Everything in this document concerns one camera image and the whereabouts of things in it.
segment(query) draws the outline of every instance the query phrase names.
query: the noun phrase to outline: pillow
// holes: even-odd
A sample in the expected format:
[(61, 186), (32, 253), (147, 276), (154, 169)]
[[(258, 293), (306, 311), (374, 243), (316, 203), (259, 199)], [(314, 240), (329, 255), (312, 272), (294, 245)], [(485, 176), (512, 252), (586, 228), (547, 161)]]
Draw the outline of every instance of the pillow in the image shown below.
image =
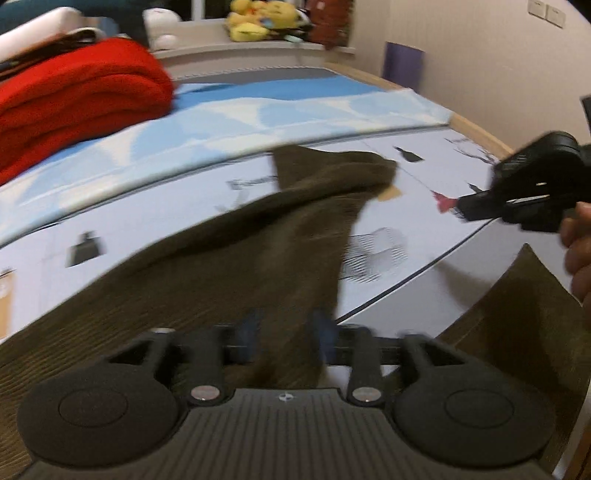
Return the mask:
[(58, 7), (72, 7), (86, 17), (112, 18), (121, 33), (149, 47), (142, 13), (152, 0), (0, 0), (0, 35)]

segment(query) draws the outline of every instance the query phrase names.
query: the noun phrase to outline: folded red blanket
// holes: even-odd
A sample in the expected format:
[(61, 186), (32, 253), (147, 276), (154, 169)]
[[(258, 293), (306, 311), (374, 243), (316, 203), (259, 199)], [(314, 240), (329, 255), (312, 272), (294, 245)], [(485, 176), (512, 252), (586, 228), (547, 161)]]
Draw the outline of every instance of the folded red blanket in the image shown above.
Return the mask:
[(0, 85), (0, 184), (69, 145), (170, 112), (174, 86), (146, 49), (110, 38)]

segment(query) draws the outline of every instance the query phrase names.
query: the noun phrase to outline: human hand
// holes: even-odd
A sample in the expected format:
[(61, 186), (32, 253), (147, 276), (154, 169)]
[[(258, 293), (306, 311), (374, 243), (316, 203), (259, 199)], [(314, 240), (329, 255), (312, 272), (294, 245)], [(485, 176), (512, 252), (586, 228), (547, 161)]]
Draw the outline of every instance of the human hand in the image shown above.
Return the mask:
[(577, 218), (565, 218), (560, 225), (560, 240), (568, 248), (564, 267), (573, 276), (572, 294), (583, 304), (591, 320), (591, 203), (577, 203)]

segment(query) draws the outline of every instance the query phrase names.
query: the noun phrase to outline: bed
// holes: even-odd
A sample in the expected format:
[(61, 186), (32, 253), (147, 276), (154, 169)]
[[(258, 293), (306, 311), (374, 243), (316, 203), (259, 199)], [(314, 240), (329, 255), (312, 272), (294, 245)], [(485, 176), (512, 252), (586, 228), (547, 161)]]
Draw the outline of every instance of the bed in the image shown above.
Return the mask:
[[(555, 236), (454, 215), (452, 200), (486, 189), (491, 165), (511, 152), (461, 116), (338, 64), (176, 80), (169, 117), (75, 145), (0, 187), (6, 337), (145, 246), (276, 192), (267, 152), (286, 143), (372, 151), (399, 164), (388, 194), (366, 205), (352, 232), (341, 321), (382, 336), (438, 335), (524, 242), (568, 286)], [(76, 260), (89, 245), (93, 253)], [(346, 375), (333, 369), (328, 381)], [(588, 397), (557, 476), (590, 406)]]

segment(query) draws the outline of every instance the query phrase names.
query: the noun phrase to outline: metal screw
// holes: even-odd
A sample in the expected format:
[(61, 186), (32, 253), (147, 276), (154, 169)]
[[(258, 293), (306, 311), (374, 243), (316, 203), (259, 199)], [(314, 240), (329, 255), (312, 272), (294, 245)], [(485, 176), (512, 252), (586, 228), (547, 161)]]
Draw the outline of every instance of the metal screw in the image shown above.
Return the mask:
[(173, 333), (174, 328), (153, 328), (152, 333)]
[(374, 387), (359, 387), (353, 390), (353, 398), (358, 401), (373, 402), (382, 398), (382, 393)]
[(199, 385), (191, 390), (191, 396), (195, 400), (210, 401), (215, 400), (220, 395), (219, 388), (213, 385)]

